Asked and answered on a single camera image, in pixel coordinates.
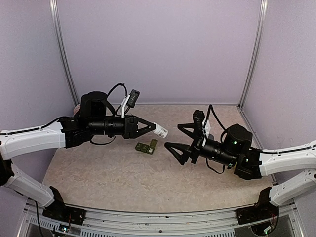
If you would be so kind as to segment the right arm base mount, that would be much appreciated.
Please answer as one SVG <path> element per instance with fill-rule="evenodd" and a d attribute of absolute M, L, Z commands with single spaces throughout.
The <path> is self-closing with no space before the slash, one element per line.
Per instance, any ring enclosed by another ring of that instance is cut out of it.
<path fill-rule="evenodd" d="M 279 215 L 279 207 L 270 203 L 270 190 L 271 187 L 263 189 L 260 194 L 258 201 L 248 207 L 238 208 L 235 213 L 239 225 L 257 222 L 271 218 L 273 215 Z"/>

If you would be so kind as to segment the small white pill bottle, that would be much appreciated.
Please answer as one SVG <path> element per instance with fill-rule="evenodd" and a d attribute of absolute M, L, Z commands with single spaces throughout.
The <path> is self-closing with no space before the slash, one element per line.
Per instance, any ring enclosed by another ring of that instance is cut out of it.
<path fill-rule="evenodd" d="M 155 122 L 154 125 L 155 129 L 153 130 L 153 133 L 160 138 L 166 138 L 168 135 L 168 130 Z"/>

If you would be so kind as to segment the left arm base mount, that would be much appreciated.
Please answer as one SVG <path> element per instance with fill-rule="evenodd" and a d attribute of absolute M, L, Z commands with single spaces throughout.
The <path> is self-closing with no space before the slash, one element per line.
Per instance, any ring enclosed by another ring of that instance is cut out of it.
<path fill-rule="evenodd" d="M 53 202 L 44 208 L 42 215 L 54 220 L 82 226 L 86 211 L 81 208 L 66 206 L 59 191 L 53 186 L 49 188 L 53 193 Z"/>

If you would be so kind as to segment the green weekly pill organizer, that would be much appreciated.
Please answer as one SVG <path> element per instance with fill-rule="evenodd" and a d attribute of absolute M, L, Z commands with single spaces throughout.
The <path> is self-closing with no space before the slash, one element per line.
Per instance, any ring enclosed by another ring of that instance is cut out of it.
<path fill-rule="evenodd" d="M 152 155 L 155 151 L 157 143 L 158 141 L 156 139 L 152 139 L 150 144 L 143 144 L 138 142 L 135 146 L 135 150 Z"/>

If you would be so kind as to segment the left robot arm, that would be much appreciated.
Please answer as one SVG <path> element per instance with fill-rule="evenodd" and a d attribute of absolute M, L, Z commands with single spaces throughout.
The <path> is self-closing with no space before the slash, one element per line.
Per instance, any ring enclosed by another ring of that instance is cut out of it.
<path fill-rule="evenodd" d="M 81 97 L 80 108 L 73 117 L 62 116 L 46 125 L 4 130 L 0 133 L 0 184 L 25 195 L 45 208 L 56 218 L 63 220 L 69 215 L 69 208 L 59 191 L 41 184 L 26 175 L 13 164 L 14 157 L 48 149 L 72 148 L 85 142 L 92 142 L 95 135 L 122 136 L 135 139 L 146 133 L 155 132 L 158 125 L 134 115 L 125 113 L 133 108 L 139 92 L 126 94 L 117 115 L 108 95 L 93 91 Z"/>

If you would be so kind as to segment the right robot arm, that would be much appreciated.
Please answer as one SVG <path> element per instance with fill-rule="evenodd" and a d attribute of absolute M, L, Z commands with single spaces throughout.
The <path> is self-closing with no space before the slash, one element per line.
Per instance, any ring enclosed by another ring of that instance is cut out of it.
<path fill-rule="evenodd" d="M 252 209 L 255 218 L 265 218 L 272 206 L 279 207 L 316 186 L 315 141 L 287 149 L 262 150 L 251 146 L 253 134 L 240 124 L 224 128 L 220 141 L 215 141 L 209 137 L 209 116 L 214 114 L 213 106 L 209 105 L 206 114 L 195 110 L 192 123 L 177 126 L 193 140 L 190 145 L 165 143 L 165 148 L 181 165 L 189 160 L 196 163 L 199 157 L 204 157 L 206 161 L 217 162 L 223 168 L 233 168 L 234 174 L 244 180 L 300 170 L 291 179 L 260 192 L 258 202 Z"/>

